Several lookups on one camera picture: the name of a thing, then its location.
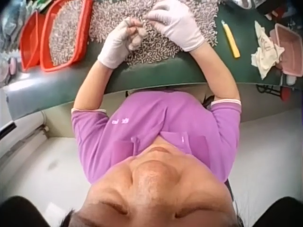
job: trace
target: hair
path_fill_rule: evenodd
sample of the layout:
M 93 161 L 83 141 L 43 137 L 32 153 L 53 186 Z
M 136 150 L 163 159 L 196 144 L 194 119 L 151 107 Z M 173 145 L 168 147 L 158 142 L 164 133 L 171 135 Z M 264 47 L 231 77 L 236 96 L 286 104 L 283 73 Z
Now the hair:
M 228 227 L 244 227 L 243 221 L 239 215 L 237 215 L 237 223 Z M 74 210 L 71 210 L 68 215 L 63 219 L 60 227 L 100 227 L 96 226 L 87 219 L 81 218 Z

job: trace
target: white glove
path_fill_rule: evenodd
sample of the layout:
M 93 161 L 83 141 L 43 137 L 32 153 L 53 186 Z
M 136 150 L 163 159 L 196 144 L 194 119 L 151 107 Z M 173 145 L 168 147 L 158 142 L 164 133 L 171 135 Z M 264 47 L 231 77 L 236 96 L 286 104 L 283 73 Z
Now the white glove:
M 105 66 L 115 69 L 128 56 L 130 50 L 140 47 L 146 31 L 142 23 L 133 18 L 124 19 L 111 33 L 108 34 L 98 60 Z
M 205 40 L 189 8 L 178 0 L 158 2 L 146 16 L 162 35 L 184 51 L 199 47 Z

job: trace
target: woman's right hand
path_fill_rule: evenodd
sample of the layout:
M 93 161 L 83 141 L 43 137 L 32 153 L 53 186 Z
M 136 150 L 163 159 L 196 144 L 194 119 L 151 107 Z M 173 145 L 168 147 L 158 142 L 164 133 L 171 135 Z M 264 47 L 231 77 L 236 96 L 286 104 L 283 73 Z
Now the woman's right hand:
M 184 51 L 198 48 L 205 38 L 198 28 L 194 15 L 179 0 L 158 2 L 146 16 L 162 35 L 169 38 Z

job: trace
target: orange tray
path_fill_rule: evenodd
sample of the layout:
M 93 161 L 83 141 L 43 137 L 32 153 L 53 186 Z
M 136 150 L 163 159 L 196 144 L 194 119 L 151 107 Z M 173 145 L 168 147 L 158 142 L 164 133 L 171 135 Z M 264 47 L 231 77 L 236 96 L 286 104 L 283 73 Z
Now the orange tray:
M 28 70 L 39 64 L 40 42 L 45 15 L 33 13 L 22 29 L 20 39 L 21 65 Z
M 40 49 L 40 65 L 44 72 L 57 71 L 80 61 L 86 53 L 87 40 L 89 37 L 89 25 L 93 7 L 93 0 L 82 0 L 82 10 L 78 22 L 75 52 L 72 58 L 64 64 L 54 66 L 49 49 L 49 36 L 52 31 L 53 21 L 62 6 L 70 0 L 57 0 L 48 10 L 42 32 L 42 42 Z

